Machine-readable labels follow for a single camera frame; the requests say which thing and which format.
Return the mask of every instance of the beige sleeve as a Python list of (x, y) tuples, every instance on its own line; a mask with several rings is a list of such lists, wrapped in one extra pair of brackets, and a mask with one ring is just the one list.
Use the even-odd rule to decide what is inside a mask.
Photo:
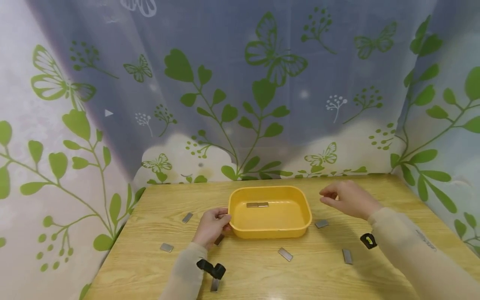
[(437, 249), (406, 215), (382, 208), (368, 222), (382, 252), (421, 299), (480, 299), (480, 284)]
[(207, 250), (195, 243), (180, 252), (172, 273), (159, 300), (195, 300), (198, 297), (204, 272), (197, 261), (207, 259)]

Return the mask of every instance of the butterfly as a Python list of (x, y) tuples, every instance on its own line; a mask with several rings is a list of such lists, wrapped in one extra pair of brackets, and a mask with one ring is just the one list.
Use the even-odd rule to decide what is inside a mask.
[(362, 60), (366, 60), (375, 48), (378, 48), (380, 52), (387, 52), (393, 46), (393, 40), (391, 37), (396, 32), (396, 22), (385, 26), (380, 33), (378, 39), (371, 40), (366, 36), (355, 37), (355, 47), (359, 50), (358, 57)]
[(172, 164), (168, 162), (165, 154), (160, 154), (157, 159), (152, 161), (143, 161), (142, 167), (152, 169), (152, 172), (158, 173), (161, 169), (172, 170)]
[(336, 162), (336, 143), (333, 142), (328, 145), (327, 149), (319, 155), (307, 155), (305, 160), (310, 163), (310, 166), (320, 166), (322, 163), (327, 162), (333, 164)]
[(50, 53), (37, 45), (33, 51), (33, 66), (43, 74), (35, 75), (30, 80), (35, 94), (43, 100), (57, 100), (61, 97), (72, 100), (73, 108), (83, 110), (83, 104), (96, 93), (96, 88), (90, 84), (70, 83), (66, 80)]
[(255, 33), (258, 41), (251, 41), (245, 47), (245, 60), (253, 66), (264, 65), (268, 68), (267, 79), (276, 86), (283, 86), (287, 74), (295, 77), (305, 70), (308, 62), (305, 58), (285, 54), (289, 49), (280, 51), (281, 41), (277, 41), (277, 27), (271, 12), (267, 12), (257, 24)]
[(153, 17), (156, 14), (156, 4), (154, 0), (120, 0), (120, 4), (129, 11), (138, 10), (145, 17)]
[(124, 63), (123, 67), (127, 70), (128, 74), (133, 74), (133, 78), (138, 82), (144, 81), (144, 75), (152, 78), (152, 70), (148, 67), (147, 59), (143, 54), (140, 54), (138, 61), (140, 63), (139, 66)]

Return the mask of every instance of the wooden table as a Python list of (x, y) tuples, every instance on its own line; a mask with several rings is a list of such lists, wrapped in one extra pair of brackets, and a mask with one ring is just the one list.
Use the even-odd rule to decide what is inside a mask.
[[(457, 236), (398, 178), (384, 175), (350, 177), (385, 206), (407, 214), (429, 239), (477, 280), (480, 261)], [(88, 292), (87, 300), (156, 300), (179, 252), (191, 241), (205, 210), (227, 206), (230, 193), (245, 186), (293, 185), (302, 189), (313, 222), (298, 239), (241, 240), (226, 236), (209, 252), (209, 261), (227, 268), (218, 293), (204, 276), (199, 299), (416, 299), (409, 282), (383, 256), (359, 237), (370, 232), (367, 222), (341, 214), (320, 203), (318, 191), (338, 178), (259, 180), (151, 186), (144, 192)], [(184, 224), (183, 217), (192, 212)], [(329, 226), (317, 229), (316, 220)], [(172, 253), (160, 245), (175, 246)], [(294, 257), (289, 263), (277, 251)], [(353, 265), (343, 262), (350, 249)]]

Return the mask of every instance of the silver metal piece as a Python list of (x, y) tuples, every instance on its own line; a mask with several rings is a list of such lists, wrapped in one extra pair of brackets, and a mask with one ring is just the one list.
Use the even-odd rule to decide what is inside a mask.
[(353, 264), (352, 254), (350, 253), (350, 250), (342, 249), (342, 252), (343, 252), (343, 260), (345, 261), (345, 263), (346, 264)]
[(220, 246), (220, 243), (223, 241), (224, 237), (225, 236), (223, 234), (220, 234), (220, 236), (216, 239), (214, 244), (217, 245), (217, 246)]
[(188, 214), (183, 218), (182, 222), (183, 222), (183, 223), (187, 223), (192, 216), (193, 216), (192, 213), (188, 213)]
[(213, 278), (210, 291), (216, 293), (218, 291), (218, 286), (220, 286), (220, 279)]
[(169, 253), (170, 253), (170, 252), (172, 252), (172, 250), (173, 250), (173, 246), (163, 243), (163, 244), (160, 246), (160, 250), (163, 250), (163, 251), (165, 251), (165, 252), (169, 252)]
[(282, 255), (288, 261), (291, 261), (293, 258), (293, 255), (288, 253), (288, 251), (283, 248), (280, 248), (280, 250), (278, 250), (278, 253), (280, 253), (280, 255)]
[(315, 226), (317, 226), (317, 228), (322, 228), (322, 227), (328, 226), (328, 221), (327, 220), (320, 220), (320, 221), (315, 223)]

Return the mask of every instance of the curtain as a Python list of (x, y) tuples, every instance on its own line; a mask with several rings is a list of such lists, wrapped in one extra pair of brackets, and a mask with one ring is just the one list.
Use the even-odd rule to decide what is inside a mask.
[(83, 298), (152, 184), (393, 173), (480, 254), (479, 12), (0, 4), (2, 295)]

